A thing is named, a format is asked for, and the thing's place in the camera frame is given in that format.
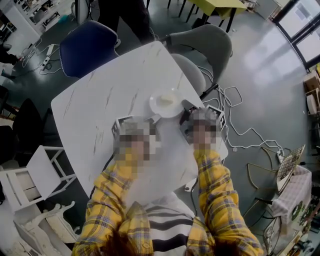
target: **cardboard box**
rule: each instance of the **cardboard box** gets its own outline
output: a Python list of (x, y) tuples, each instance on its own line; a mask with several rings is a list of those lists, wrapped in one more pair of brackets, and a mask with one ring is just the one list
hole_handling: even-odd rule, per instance
[(310, 92), (315, 89), (320, 89), (320, 78), (316, 70), (307, 74), (303, 80), (304, 89), (306, 92)]

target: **hair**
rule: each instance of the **hair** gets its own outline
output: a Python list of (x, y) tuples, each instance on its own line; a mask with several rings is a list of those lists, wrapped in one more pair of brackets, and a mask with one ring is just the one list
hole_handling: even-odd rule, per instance
[[(138, 249), (133, 241), (128, 237), (126, 233), (119, 233), (113, 231), (112, 235), (109, 235), (105, 244), (98, 248), (96, 247), (92, 256), (137, 256)], [(241, 256), (238, 245), (236, 242), (219, 241), (215, 240), (215, 245), (211, 248), (213, 255), (215, 256)], [(191, 249), (185, 251), (186, 256), (194, 256)]]

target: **yellow plaid shirt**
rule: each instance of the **yellow plaid shirt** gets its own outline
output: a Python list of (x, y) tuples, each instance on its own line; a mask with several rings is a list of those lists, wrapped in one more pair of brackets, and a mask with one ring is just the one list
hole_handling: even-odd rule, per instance
[[(187, 247), (194, 255), (213, 255), (211, 246), (219, 239), (236, 241), (242, 255), (261, 255), (261, 245), (240, 214), (230, 171), (221, 165), (219, 154), (195, 151), (194, 157), (199, 168), (199, 204), (205, 223), (198, 217), (193, 219)], [(125, 214), (123, 202), (132, 182), (132, 169), (117, 163), (96, 179), (95, 191), (87, 204), (86, 222), (72, 255), (90, 255), (117, 228), (132, 239), (140, 255), (153, 254), (150, 224), (143, 207), (134, 203)]]

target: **plaid sleeve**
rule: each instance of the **plaid sleeve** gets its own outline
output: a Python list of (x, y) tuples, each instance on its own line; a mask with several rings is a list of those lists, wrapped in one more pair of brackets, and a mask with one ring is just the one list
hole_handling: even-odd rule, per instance
[(101, 247), (124, 220), (124, 196), (132, 184), (131, 169), (113, 165), (95, 180), (95, 191), (86, 207), (82, 233), (75, 243), (72, 255), (90, 255)]
[(261, 255), (261, 245), (241, 216), (238, 193), (219, 154), (213, 150), (206, 153), (196, 150), (194, 157), (199, 168), (200, 209), (214, 239), (237, 242), (242, 255)]

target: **checkered tablecloth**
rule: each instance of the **checkered tablecloth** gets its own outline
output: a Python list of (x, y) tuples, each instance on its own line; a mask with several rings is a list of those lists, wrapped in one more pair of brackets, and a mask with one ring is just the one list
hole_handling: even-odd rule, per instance
[(311, 200), (312, 174), (306, 168), (297, 165), (293, 176), (278, 199), (271, 205), (274, 217), (281, 216), (282, 226), (292, 222), (292, 212), (302, 201), (307, 206)]

